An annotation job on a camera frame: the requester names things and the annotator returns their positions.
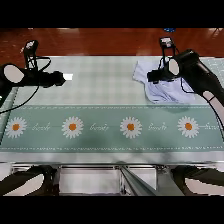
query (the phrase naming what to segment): orange flower center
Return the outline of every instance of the orange flower center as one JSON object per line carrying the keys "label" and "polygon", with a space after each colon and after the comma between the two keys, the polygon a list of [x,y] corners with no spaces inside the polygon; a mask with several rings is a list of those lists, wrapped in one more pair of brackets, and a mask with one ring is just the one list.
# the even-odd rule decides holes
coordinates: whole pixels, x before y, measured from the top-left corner
{"label": "orange flower center", "polygon": [[185,128],[190,131],[192,129],[192,125],[190,123],[186,123]]}
{"label": "orange flower center", "polygon": [[20,128],[19,124],[14,124],[14,125],[12,126],[12,130],[13,130],[13,131],[18,131],[19,128]]}
{"label": "orange flower center", "polygon": [[129,131],[133,131],[135,129],[135,126],[134,124],[128,124],[127,128]]}
{"label": "orange flower center", "polygon": [[74,131],[74,130],[76,129],[76,124],[70,124],[70,125],[69,125],[69,129],[70,129],[71,131]]}

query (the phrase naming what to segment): table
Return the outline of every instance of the table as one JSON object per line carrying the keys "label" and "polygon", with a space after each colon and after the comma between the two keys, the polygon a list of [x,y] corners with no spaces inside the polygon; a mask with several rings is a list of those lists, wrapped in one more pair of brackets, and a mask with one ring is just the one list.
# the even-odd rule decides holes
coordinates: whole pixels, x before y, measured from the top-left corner
{"label": "table", "polygon": [[[215,117],[212,117],[214,116],[212,110],[203,98],[197,96],[195,104],[192,105],[179,106],[169,104],[155,106],[145,97],[143,84],[132,80],[132,75],[138,60],[153,60],[155,63],[159,64],[160,58],[160,56],[51,57],[52,64],[47,71],[53,72],[59,70],[63,73],[73,73],[73,81],[67,81],[62,87],[41,88],[33,99],[31,99],[24,107],[12,111],[10,116],[9,114],[2,115],[2,123],[0,126],[2,128],[2,133],[0,134],[1,138],[3,137],[3,140],[0,148],[0,161],[35,163],[51,162],[64,164],[119,162],[132,164],[176,164],[224,161],[224,145],[218,129],[218,124]],[[201,58],[201,60],[218,76],[222,85],[224,85],[224,59]],[[44,63],[45,62],[40,61],[39,66],[42,67]],[[29,98],[34,90],[35,87],[19,88],[18,92],[17,89],[14,89],[10,96],[11,98],[7,99],[9,105],[6,105],[6,107],[12,106],[14,98],[15,101],[13,102],[13,105],[23,103]],[[161,144],[158,145],[154,142],[152,144],[151,142],[145,143],[144,139],[148,138],[146,137],[146,134],[144,135],[144,138],[143,134],[141,134],[141,137],[135,138],[137,139],[136,141],[132,141],[129,138],[121,139],[123,135],[120,132],[119,134],[114,134],[114,130],[117,128],[116,125],[118,125],[120,120],[122,121],[122,116],[125,118],[126,111],[132,114],[130,116],[140,116],[141,118],[144,118],[141,120],[141,123],[144,125],[148,122],[146,117],[150,115],[149,117],[154,123],[153,125],[151,125],[152,122],[147,124],[147,131],[151,131],[149,136],[151,136],[152,139],[157,138],[157,142],[160,141]],[[200,120],[201,133],[200,136],[198,135],[196,138],[198,139],[198,142],[202,143],[199,147],[197,146],[198,143],[196,144],[196,141],[194,144],[192,143],[192,145],[190,143],[189,145],[186,145],[189,142],[188,138],[182,138],[181,141],[184,141],[185,145],[184,147],[181,146],[181,143],[177,142],[179,141],[178,139],[181,139],[179,132],[174,129],[169,129],[172,131],[168,131],[167,129],[172,126],[169,122],[176,119],[175,117],[177,115],[178,119],[183,117],[184,114],[186,114],[186,111],[187,116],[192,117],[195,115],[198,120],[202,119]],[[210,124],[207,126],[206,120],[203,120],[204,118],[201,116],[201,111],[209,117],[207,122],[210,122]],[[82,143],[77,143],[78,139],[81,138],[72,138],[72,141],[70,141],[69,144],[66,142],[66,144],[68,144],[67,146],[64,143],[65,140],[67,141],[67,138],[64,136],[65,140],[63,140],[63,135],[61,135],[62,137],[58,137],[59,128],[61,130],[61,125],[59,123],[66,121],[69,117],[72,118],[73,113],[75,113],[74,118],[77,115],[80,117],[85,114],[84,127],[85,130],[88,129],[88,133],[86,132],[86,134],[90,136],[90,131],[94,132],[91,132],[91,141],[89,138],[83,138]],[[30,125],[27,126],[27,131],[24,131],[24,135],[21,135],[21,138],[16,138],[14,141],[6,135],[3,136],[3,130],[8,119],[10,121],[13,120],[14,117],[24,116],[26,117],[26,121],[29,121]],[[91,117],[91,119],[94,118],[97,121],[100,121],[104,116],[105,119],[110,117],[110,119],[107,120],[108,126],[105,126],[105,124],[103,124],[105,122],[103,122],[98,129],[101,127],[101,129],[104,128],[105,131],[110,127],[110,130],[113,130],[110,132],[110,135],[113,139],[116,139],[116,141],[119,142],[119,144],[116,143],[119,147],[117,145],[113,146],[112,143],[109,147],[105,147],[105,144],[109,144],[109,141],[105,143],[103,140],[106,141],[109,134],[106,135],[102,134],[103,132],[96,132],[99,131],[94,129],[97,128],[97,122],[93,125],[93,120],[90,121],[87,119]],[[165,120],[166,123],[164,125],[162,121],[160,122],[161,119],[158,120],[158,118],[165,116],[169,117],[169,119]],[[54,121],[51,120],[50,122],[47,122],[47,119],[57,120],[58,123],[56,122],[52,125],[52,122]],[[46,137],[45,134],[49,129],[54,130],[57,134],[51,134],[48,135],[51,137]],[[176,133],[178,137],[176,135],[174,137],[169,136],[169,139],[172,139],[171,143],[170,141],[165,141],[167,138],[166,136],[170,133],[172,134],[172,132]],[[213,134],[213,138],[208,140],[210,133]],[[47,145],[49,144],[48,140],[52,142],[52,147]],[[91,148],[91,146],[87,144],[88,141],[90,142],[90,145],[95,144],[95,146]]]}

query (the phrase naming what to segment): wooden floor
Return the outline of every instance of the wooden floor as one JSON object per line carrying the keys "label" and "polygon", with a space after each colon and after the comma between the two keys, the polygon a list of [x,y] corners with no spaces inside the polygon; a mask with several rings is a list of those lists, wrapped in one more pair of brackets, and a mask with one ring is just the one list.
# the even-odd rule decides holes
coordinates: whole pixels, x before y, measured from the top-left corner
{"label": "wooden floor", "polygon": [[21,48],[39,41],[37,55],[161,55],[158,39],[171,36],[180,51],[194,49],[201,56],[224,57],[224,29],[177,28],[10,28],[0,29],[0,64],[24,66]]}

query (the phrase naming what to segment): daisy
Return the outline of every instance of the daisy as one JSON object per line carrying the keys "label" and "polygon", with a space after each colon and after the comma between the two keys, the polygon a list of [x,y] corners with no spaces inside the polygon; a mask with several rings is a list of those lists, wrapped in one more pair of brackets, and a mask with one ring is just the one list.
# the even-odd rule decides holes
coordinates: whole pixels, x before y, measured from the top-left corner
{"label": "daisy", "polygon": [[17,138],[26,130],[26,121],[22,117],[14,117],[6,126],[6,135],[8,138]]}
{"label": "daisy", "polygon": [[69,119],[66,119],[66,121],[63,122],[63,135],[66,135],[66,138],[75,138],[76,136],[82,134],[81,131],[83,130],[83,126],[84,125],[82,120],[80,120],[78,117],[69,117]]}
{"label": "daisy", "polygon": [[123,131],[123,135],[126,135],[126,138],[135,138],[141,134],[140,131],[142,130],[140,121],[134,117],[123,119],[120,127],[120,131]]}
{"label": "daisy", "polygon": [[194,136],[197,136],[199,133],[199,127],[194,118],[182,117],[179,119],[177,127],[179,131],[182,131],[182,135],[185,135],[185,137],[194,138]]}

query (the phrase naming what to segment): white cloth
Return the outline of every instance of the white cloth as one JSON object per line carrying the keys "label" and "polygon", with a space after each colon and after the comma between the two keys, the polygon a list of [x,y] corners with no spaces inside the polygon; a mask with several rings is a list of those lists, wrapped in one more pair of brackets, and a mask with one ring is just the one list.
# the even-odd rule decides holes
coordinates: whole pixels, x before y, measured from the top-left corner
{"label": "white cloth", "polygon": [[[153,103],[192,103],[195,100],[194,94],[185,93],[181,88],[180,78],[173,82],[159,81],[158,84],[148,82],[147,73],[158,69],[158,63],[139,60],[135,67],[133,78],[145,84],[145,93]],[[193,92],[187,82],[182,79],[183,88],[187,92]]]}

